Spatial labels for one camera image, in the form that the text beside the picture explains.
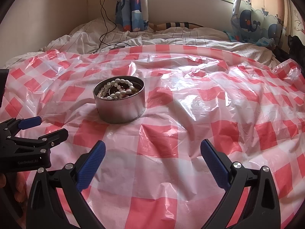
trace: pillow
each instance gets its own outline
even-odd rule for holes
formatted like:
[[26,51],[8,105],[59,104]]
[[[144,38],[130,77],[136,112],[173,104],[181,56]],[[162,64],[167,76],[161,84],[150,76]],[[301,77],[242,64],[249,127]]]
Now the pillow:
[[203,26],[200,26],[200,25],[194,24],[194,23],[189,23],[189,22],[169,22],[169,23],[164,23],[164,24],[159,24],[159,25],[149,23],[149,27],[151,29],[153,29],[154,32],[156,32],[156,31],[166,30],[170,27],[186,27],[188,29],[194,29],[194,28],[199,28],[199,27],[203,27]]

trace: black cable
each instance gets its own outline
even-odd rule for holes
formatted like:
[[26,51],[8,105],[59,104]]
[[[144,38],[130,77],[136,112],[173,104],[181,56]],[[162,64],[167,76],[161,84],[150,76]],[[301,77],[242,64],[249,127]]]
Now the black cable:
[[128,43],[125,43],[125,42],[119,42],[119,43],[116,43],[116,44],[114,44],[114,45],[118,45],[118,44],[125,44],[125,45],[129,45]]
[[[104,3],[105,3],[105,1],[106,1],[106,0],[104,0],[104,2],[103,2],[103,4],[102,4],[102,0],[100,0],[100,5],[101,5],[101,15],[102,15],[102,18],[103,18],[103,20],[104,20],[104,23],[105,23],[105,27],[106,27],[106,29],[107,29],[107,32],[104,33],[104,34],[102,34],[102,35],[100,36],[100,45],[99,45],[99,48],[98,48],[97,50],[95,50],[93,53],[97,53],[97,51],[101,48],[102,43],[105,44],[105,45],[107,45],[107,46],[111,46],[111,45],[109,45],[109,44],[107,44],[107,43],[105,43],[105,42],[103,42],[103,41],[104,41],[104,39],[106,38],[106,35],[107,35],[107,34],[113,32],[113,31],[117,28],[116,23],[114,23],[112,20],[110,20],[109,17],[108,17],[108,15],[107,15],[107,12],[106,12],[106,10],[105,10],[105,8],[104,8]],[[105,12],[106,18],[107,18],[110,22],[112,22],[112,23],[115,25],[114,29],[112,29],[110,32],[108,32],[108,27],[107,27],[106,20],[105,20],[105,18],[104,18],[102,9],[103,9],[104,12]]]

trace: plastic tablecloth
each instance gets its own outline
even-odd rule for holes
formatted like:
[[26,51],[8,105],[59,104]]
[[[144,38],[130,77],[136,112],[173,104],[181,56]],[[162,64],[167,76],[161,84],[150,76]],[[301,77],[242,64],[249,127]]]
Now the plastic tablecloth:
[[[145,82],[147,108],[131,123],[111,125],[99,118],[92,91],[119,75]],[[269,166],[283,228],[305,197],[304,84],[293,60],[271,70],[206,47],[147,45],[92,55],[51,50],[13,65],[0,119],[41,116],[42,125],[22,137],[69,131],[51,150],[50,170],[105,142],[106,156],[82,194],[107,229],[201,228],[224,194],[200,154],[203,139],[246,168]],[[35,173],[26,173],[27,193]]]

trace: pearl bracelet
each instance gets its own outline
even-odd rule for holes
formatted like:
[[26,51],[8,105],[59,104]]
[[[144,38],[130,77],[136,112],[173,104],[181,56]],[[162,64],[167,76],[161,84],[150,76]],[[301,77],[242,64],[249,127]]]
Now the pearl bracelet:
[[[123,84],[128,85],[129,88],[124,90],[122,87]],[[116,87],[118,91],[113,94],[110,94],[109,91],[113,86]],[[132,94],[132,91],[134,89],[135,88],[134,88],[132,82],[130,82],[128,80],[117,78],[116,80],[105,84],[104,87],[101,88],[101,90],[99,91],[97,97],[102,98],[102,99],[107,99],[107,100],[112,100],[112,99],[118,100],[118,99],[124,98],[125,95]]]

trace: hand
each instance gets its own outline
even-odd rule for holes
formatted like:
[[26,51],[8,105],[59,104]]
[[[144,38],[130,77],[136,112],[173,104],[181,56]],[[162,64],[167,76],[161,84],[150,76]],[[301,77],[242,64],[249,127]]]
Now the hand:
[[[26,180],[23,172],[18,172],[16,177],[17,192],[14,194],[14,197],[18,202],[24,202],[26,199],[25,184],[26,184]],[[0,188],[3,188],[5,185],[6,185],[5,175],[0,173]]]

